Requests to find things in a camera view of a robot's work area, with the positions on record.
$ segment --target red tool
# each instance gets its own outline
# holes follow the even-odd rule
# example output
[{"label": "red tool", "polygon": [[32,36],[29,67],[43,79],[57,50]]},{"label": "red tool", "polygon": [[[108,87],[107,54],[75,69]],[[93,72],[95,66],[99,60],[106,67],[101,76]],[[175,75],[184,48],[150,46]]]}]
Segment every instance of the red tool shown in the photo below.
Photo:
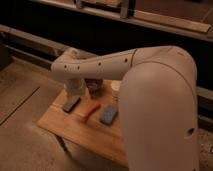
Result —
[{"label": "red tool", "polygon": [[83,122],[87,122],[89,117],[100,107],[101,107],[101,104],[99,102],[93,102],[91,106],[85,111]]}]

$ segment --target wooden table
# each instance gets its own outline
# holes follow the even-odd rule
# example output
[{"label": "wooden table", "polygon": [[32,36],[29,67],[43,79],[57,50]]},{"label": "wooden table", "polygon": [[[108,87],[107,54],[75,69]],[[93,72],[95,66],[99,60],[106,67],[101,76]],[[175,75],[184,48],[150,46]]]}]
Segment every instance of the wooden table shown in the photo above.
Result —
[{"label": "wooden table", "polygon": [[[38,121],[38,125],[55,134],[65,151],[67,148],[63,138],[123,166],[128,166],[119,117],[112,126],[105,126],[99,122],[100,114],[108,104],[117,105],[111,96],[109,84],[110,81],[104,81],[103,89],[92,98],[86,93],[87,95],[82,97],[70,114],[62,110],[67,100],[66,92],[62,90]],[[86,123],[82,122],[82,113],[94,100],[101,103],[101,108],[94,112]]]}]

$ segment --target concrete floor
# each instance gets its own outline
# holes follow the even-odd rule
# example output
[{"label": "concrete floor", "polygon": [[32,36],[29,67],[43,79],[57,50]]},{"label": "concrete floor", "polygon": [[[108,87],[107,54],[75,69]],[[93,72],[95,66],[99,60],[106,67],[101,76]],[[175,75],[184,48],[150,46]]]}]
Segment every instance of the concrete floor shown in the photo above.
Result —
[{"label": "concrete floor", "polygon": [[[61,84],[51,79],[49,71],[16,60],[0,74],[2,72],[8,74],[1,77],[0,84],[2,90],[5,87],[4,91],[9,90],[10,78],[30,79],[40,88],[0,126],[0,171],[128,171],[66,141],[71,157],[63,152],[51,133],[37,127],[36,122],[62,89]],[[199,139],[201,171],[212,171],[213,155],[210,149],[213,134],[200,130]]]}]

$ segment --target table leg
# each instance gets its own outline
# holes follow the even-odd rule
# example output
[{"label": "table leg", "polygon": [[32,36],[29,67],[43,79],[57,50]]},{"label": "table leg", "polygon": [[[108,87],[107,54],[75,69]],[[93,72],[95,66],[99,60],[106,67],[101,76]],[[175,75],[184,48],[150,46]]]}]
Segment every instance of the table leg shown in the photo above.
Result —
[{"label": "table leg", "polygon": [[64,140],[63,140],[60,136],[58,136],[58,135],[56,135],[56,134],[54,134],[54,135],[55,135],[55,137],[56,137],[58,143],[60,144],[60,146],[63,148],[63,150],[64,150],[65,152],[68,152],[68,149],[67,149],[67,147],[66,147],[66,144],[65,144]]}]

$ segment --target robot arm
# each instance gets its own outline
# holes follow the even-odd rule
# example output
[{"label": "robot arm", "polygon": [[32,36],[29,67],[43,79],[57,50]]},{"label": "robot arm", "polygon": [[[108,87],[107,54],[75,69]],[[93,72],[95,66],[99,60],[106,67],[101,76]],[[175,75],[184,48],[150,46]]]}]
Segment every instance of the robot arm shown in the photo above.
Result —
[{"label": "robot arm", "polygon": [[72,90],[82,78],[122,80],[119,112],[130,171],[199,171],[197,73],[186,51],[150,47],[85,60],[65,52],[52,72]]}]

